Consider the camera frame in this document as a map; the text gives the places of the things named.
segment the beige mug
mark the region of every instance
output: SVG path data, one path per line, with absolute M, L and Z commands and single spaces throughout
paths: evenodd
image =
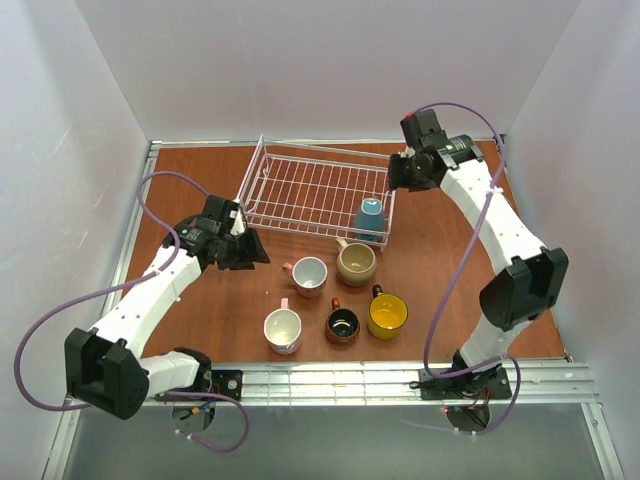
M 336 238 L 338 254 L 338 277 L 350 287 L 362 287 L 376 274 L 376 254 L 364 243 L 347 243 Z

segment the dish rack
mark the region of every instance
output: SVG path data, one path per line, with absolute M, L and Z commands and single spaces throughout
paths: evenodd
M 388 162 L 388 155 L 260 137 L 237 198 L 253 227 L 358 239 L 384 249 L 395 203 L 395 191 L 388 190 Z M 383 205 L 382 232 L 353 225 L 367 198 Z

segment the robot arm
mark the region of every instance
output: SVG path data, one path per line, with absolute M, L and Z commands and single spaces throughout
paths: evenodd
M 221 270 L 253 270 L 253 262 L 269 263 L 237 202 L 210 195 L 202 214 L 184 220 L 176 230 L 180 247 L 169 267 L 159 271 L 174 253 L 170 235 L 145 272 L 156 275 L 134 286 L 88 332 L 76 328 L 65 341 L 68 392 L 122 419 L 158 393 L 207 392 L 211 386 L 211 360 L 199 352 L 177 348 L 140 358 L 151 333 L 181 293 L 214 263 Z
M 400 124 L 407 149 L 391 156 L 390 188 L 440 188 L 475 226 L 491 183 L 482 152 L 467 135 L 448 138 L 433 110 L 409 114 Z M 480 293 L 483 315 L 454 355 L 451 371 L 503 357 L 516 337 L 555 304 L 568 266 L 564 251 L 547 249 L 525 227 L 500 190 L 493 192 L 479 239 L 496 277 Z M 475 369 L 477 374 L 448 383 L 463 391 L 470 385 L 482 388 L 498 368 L 499 364 L 489 364 Z

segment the red mug handle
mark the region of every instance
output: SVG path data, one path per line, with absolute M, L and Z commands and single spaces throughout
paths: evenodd
M 285 263 L 282 265 L 282 271 L 285 275 L 291 279 L 293 279 L 293 265 L 290 263 Z

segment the brown tabletop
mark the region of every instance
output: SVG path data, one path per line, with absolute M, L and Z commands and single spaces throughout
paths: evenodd
M 497 154 L 491 142 L 480 143 L 491 168 Z M 362 151 L 390 154 L 400 149 L 392 144 L 354 145 Z M 253 147 L 162 149 L 156 171 L 173 170 L 188 175 L 213 194 L 234 198 L 253 153 Z M 506 180 L 501 186 L 513 204 Z M 174 178 L 154 179 L 147 203 L 170 224 L 202 210 L 201 193 Z M 427 329 L 471 235 L 471 228 L 457 207 L 441 191 L 398 191 L 389 243 L 383 253 L 375 249 L 378 271 L 373 283 L 402 297 L 409 307 L 409 320 L 393 340 L 379 340 L 366 329 L 371 285 L 351 288 L 336 276 L 336 248 L 330 238 L 290 232 L 260 230 L 260 238 L 271 264 L 256 264 L 255 271 L 219 271 L 209 267 L 174 304 L 156 328 L 145 348 L 145 356 L 184 346 L 209 355 L 214 362 L 419 360 L 423 356 Z M 166 235 L 159 226 L 143 218 L 131 259 L 128 278 L 139 276 L 150 264 Z M 322 296 L 302 298 L 282 273 L 284 262 L 305 256 L 321 258 L 329 268 Z M 471 334 L 481 311 L 478 294 L 493 278 L 488 257 L 476 246 L 438 326 L 431 360 L 449 361 Z M 288 297 L 291 308 L 303 322 L 302 345 L 293 355 L 280 356 L 263 335 L 263 322 L 280 299 Z M 329 344 L 324 322 L 331 312 L 331 298 L 338 297 L 362 322 L 358 340 L 347 349 Z M 561 357 L 564 349 L 549 312 L 529 327 L 512 345 L 519 357 Z

